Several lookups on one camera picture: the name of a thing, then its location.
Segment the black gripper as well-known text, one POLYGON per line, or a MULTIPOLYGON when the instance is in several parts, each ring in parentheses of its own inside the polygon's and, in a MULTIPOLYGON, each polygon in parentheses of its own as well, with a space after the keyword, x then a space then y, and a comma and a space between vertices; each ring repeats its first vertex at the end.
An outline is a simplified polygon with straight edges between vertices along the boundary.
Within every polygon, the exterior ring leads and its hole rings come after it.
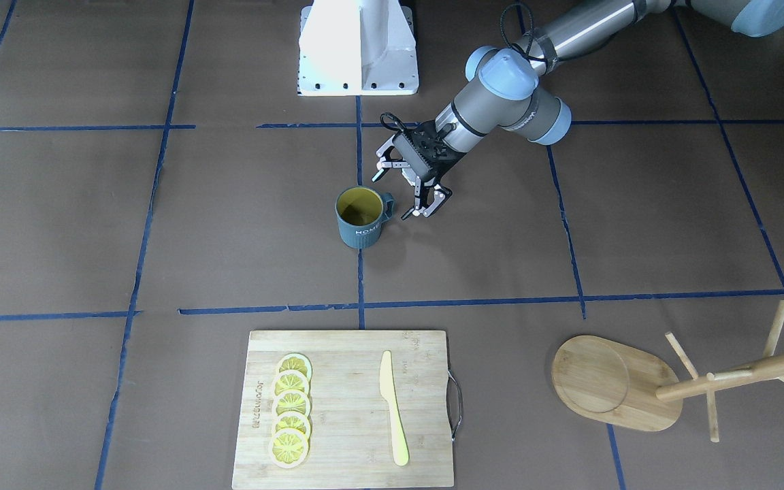
POLYGON ((402 220, 411 216, 429 217, 448 201, 453 192, 442 185, 445 174, 466 157, 442 139, 435 121, 425 121, 414 129, 398 131, 377 150, 378 162, 372 182, 379 181, 391 170, 400 170, 402 177, 412 182, 411 170, 420 179, 414 187, 414 205, 404 212, 402 220))

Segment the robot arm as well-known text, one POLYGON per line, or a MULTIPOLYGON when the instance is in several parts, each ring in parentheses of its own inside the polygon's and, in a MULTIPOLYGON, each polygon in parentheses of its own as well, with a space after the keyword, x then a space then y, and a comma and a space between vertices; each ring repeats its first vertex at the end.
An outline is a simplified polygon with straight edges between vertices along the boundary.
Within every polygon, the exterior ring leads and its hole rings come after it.
POLYGON ((393 134, 378 149, 374 180, 400 170, 414 191, 402 218, 435 214, 452 195, 442 177, 492 130, 542 146, 566 136, 572 112, 540 86, 542 76, 673 6, 673 1, 585 1, 548 25, 531 24, 517 41, 504 37, 501 48, 474 50, 465 66, 467 84, 435 118, 408 128, 389 112, 380 115, 393 134))

